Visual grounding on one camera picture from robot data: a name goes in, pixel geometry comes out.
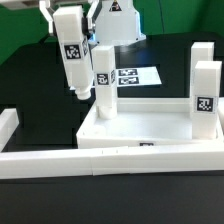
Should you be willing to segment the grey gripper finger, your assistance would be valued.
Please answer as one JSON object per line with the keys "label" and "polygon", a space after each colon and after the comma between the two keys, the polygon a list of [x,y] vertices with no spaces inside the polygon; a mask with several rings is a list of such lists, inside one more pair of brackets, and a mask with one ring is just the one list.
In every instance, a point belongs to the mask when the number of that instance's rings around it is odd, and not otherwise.
{"label": "grey gripper finger", "polygon": [[53,35],[54,34],[54,20],[53,20],[54,10],[51,7],[51,0],[39,0],[39,10],[48,23],[48,33],[50,35]]}
{"label": "grey gripper finger", "polygon": [[92,35],[95,32],[95,20],[99,14],[100,0],[88,0],[88,3],[90,8],[86,16],[87,34]]}

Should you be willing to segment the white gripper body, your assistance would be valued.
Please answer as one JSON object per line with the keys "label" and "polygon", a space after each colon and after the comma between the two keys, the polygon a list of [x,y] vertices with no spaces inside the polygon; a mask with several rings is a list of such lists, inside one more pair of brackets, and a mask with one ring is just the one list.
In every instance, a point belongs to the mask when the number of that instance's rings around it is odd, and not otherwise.
{"label": "white gripper body", "polygon": [[[28,9],[39,6],[41,0],[0,0],[0,5],[8,9]],[[50,6],[58,4],[79,4],[89,3],[91,4],[95,0],[43,0],[46,1]]]}

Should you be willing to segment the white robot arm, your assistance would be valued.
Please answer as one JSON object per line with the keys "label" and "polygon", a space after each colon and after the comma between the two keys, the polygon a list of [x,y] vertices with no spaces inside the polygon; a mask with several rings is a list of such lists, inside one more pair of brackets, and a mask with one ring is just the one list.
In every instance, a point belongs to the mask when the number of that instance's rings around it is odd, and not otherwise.
{"label": "white robot arm", "polygon": [[133,0],[0,0],[0,4],[10,10],[39,8],[50,34],[56,27],[53,21],[56,8],[88,4],[87,12],[81,12],[81,29],[91,37],[92,43],[122,46],[146,39]]}

